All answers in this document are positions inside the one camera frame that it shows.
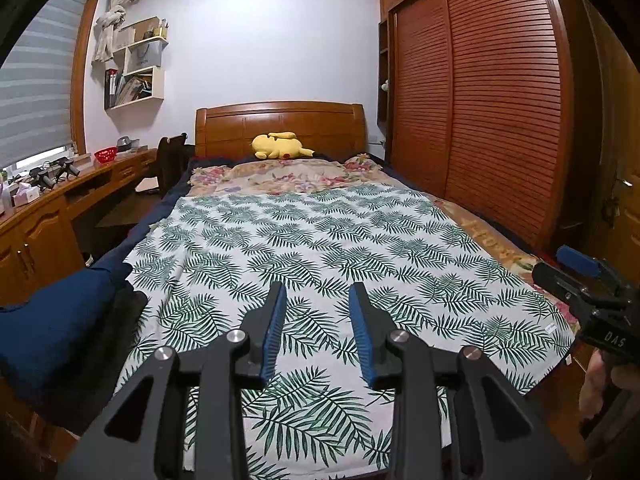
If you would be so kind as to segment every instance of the white box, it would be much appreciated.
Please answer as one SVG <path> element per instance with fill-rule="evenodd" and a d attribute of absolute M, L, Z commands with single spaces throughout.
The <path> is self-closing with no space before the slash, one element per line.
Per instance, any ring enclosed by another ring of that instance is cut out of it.
<path fill-rule="evenodd" d="M 20 190 L 14 195 L 15 206 L 27 205 L 40 196 L 39 187 L 30 187 L 29 189 Z"/>

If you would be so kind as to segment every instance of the wooden headboard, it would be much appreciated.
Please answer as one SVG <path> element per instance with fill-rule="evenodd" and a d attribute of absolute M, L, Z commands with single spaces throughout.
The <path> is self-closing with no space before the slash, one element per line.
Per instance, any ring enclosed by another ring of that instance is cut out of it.
<path fill-rule="evenodd" d="M 253 155 L 254 137 L 270 132 L 294 132 L 305 148 L 336 160 L 366 149 L 362 105 L 275 101 L 197 110 L 196 156 L 238 160 Z"/>

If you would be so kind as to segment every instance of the white wall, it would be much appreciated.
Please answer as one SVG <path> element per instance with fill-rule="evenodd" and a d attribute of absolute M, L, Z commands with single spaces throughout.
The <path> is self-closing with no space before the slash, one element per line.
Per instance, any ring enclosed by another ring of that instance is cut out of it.
<path fill-rule="evenodd" d="M 99 109 L 87 103 L 85 123 L 99 122 L 105 139 L 115 127 L 150 147 L 181 132 L 194 142 L 197 108 L 277 100 L 361 103 L 369 138 L 382 138 L 379 0 L 140 0 L 129 7 L 127 23 L 151 16 L 170 24 L 164 102 L 107 116 L 100 94 Z M 370 151 L 382 154 L 380 146 Z"/>

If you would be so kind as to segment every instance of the leaf-patterned blanket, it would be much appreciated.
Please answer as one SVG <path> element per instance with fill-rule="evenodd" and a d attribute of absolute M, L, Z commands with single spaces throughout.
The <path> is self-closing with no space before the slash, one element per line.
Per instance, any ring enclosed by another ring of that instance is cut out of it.
<path fill-rule="evenodd" d="M 347 304 L 353 282 L 428 344 L 480 347 L 521 392 L 574 338 L 556 307 L 427 197 L 380 184 L 181 198 L 127 261 L 149 303 L 120 386 L 156 347 L 206 345 L 260 306 L 271 282 L 285 283 L 277 375 L 267 390 L 242 398 L 248 462 L 260 480 L 350 477 L 388 465 L 392 394 L 368 390 L 360 377 Z M 439 396 L 448 444 L 444 391 Z M 189 469 L 197 399 L 194 389 Z"/>

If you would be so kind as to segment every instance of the door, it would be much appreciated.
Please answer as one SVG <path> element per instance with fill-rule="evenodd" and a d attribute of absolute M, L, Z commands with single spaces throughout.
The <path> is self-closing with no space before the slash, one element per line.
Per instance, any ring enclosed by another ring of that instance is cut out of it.
<path fill-rule="evenodd" d="M 602 163 L 585 252 L 640 283 L 640 73 L 599 13 L 586 4 L 602 76 Z"/>
<path fill-rule="evenodd" d="M 20 303 L 34 291 L 31 274 L 15 230 L 0 235 L 0 306 Z"/>
<path fill-rule="evenodd" d="M 444 0 L 412 0 L 396 14 L 391 165 L 421 189 L 444 196 L 451 103 Z"/>
<path fill-rule="evenodd" d="M 561 189 L 572 95 L 561 65 L 571 60 L 546 0 L 447 2 L 454 105 L 444 198 L 539 247 Z"/>
<path fill-rule="evenodd" d="M 82 269 L 84 262 L 66 216 L 64 197 L 34 211 L 22 221 L 21 228 L 22 250 L 39 287 Z"/>

